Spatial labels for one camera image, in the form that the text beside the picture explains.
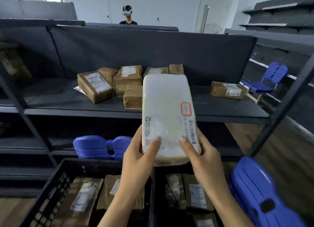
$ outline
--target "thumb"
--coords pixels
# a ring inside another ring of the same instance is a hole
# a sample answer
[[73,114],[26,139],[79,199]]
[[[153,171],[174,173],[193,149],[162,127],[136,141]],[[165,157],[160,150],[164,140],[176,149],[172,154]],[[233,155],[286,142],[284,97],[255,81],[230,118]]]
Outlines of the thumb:
[[148,147],[147,152],[144,154],[143,158],[145,158],[149,162],[153,162],[155,157],[160,149],[161,145],[161,137],[157,137]]
[[193,145],[185,136],[181,136],[181,138],[179,139],[179,144],[180,147],[183,149],[183,152],[190,158],[191,161],[199,157],[199,154],[196,152]]

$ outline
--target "chair backrest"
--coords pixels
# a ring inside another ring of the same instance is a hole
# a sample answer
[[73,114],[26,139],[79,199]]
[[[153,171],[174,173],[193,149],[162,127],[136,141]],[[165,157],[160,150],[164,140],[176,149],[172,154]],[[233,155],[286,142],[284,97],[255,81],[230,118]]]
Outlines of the chair backrest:
[[269,79],[274,84],[278,84],[282,78],[288,73],[288,67],[286,65],[279,65],[277,62],[269,64],[263,79]]

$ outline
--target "black hair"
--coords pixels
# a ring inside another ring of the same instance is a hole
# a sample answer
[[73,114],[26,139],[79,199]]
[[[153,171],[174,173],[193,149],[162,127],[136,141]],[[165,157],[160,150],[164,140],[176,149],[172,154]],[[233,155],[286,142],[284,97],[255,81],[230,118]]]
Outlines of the black hair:
[[132,9],[132,7],[129,5],[125,6],[126,11],[130,11],[131,9]]

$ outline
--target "hand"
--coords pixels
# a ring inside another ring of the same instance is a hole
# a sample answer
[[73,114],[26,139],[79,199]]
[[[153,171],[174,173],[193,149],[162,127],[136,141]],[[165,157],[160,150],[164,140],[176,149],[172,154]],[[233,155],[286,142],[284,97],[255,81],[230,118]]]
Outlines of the hand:
[[229,188],[220,153],[210,144],[199,128],[196,129],[196,134],[202,147],[202,155],[196,152],[185,136],[180,138],[179,143],[184,153],[190,158],[198,182],[212,199],[219,195],[218,193],[229,191]]
[[138,128],[123,156],[118,192],[121,190],[132,193],[136,197],[139,195],[153,169],[155,156],[159,151],[160,144],[161,137],[157,137],[151,142],[147,152],[144,155],[141,154],[142,125]]

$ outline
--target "vr headset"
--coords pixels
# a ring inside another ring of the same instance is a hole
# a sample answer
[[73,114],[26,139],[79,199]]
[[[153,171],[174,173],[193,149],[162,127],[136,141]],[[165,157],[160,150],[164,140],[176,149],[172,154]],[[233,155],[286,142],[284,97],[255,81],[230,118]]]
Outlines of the vr headset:
[[126,5],[123,6],[123,10],[122,10],[123,15],[125,15],[125,16],[131,16],[131,14],[132,14],[132,9],[131,9],[130,11],[127,11],[127,10],[125,9],[125,7],[126,7]]

